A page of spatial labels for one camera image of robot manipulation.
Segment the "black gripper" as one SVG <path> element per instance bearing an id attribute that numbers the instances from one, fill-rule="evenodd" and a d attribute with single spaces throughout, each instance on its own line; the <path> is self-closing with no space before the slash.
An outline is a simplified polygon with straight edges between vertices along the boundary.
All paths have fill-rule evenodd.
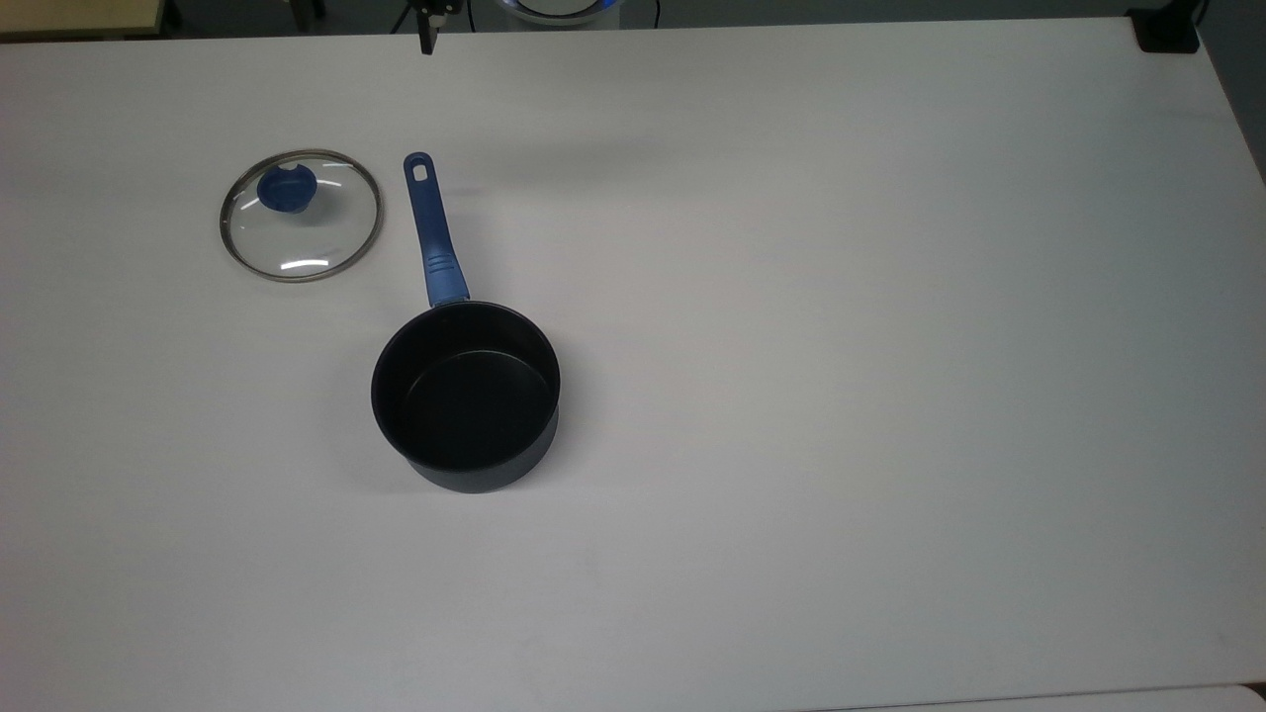
<path id="1" fill-rule="evenodd" d="M 465 8 L 465 0 L 414 0 L 414 10 L 420 15 L 420 49 L 423 54 L 434 54 L 437 28 L 433 20 L 437 19 L 437 15 L 460 15 Z"/>

